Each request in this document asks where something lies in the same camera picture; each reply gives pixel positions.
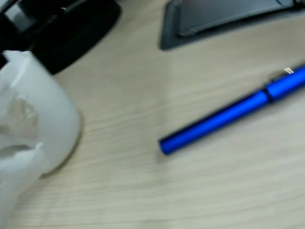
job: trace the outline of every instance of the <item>blue pen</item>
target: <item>blue pen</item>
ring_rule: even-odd
[[[292,71],[290,68],[285,70],[287,74],[267,84],[265,88],[250,93],[242,99],[159,140],[164,154],[169,155],[213,131],[237,121],[267,104],[274,103],[305,86],[304,66],[295,71]]]

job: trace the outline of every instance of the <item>wood grain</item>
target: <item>wood grain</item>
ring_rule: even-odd
[[[83,139],[8,229],[303,229],[305,91],[165,157],[157,139],[305,59],[305,17],[170,52],[164,0],[124,0],[113,31],[57,80]]]

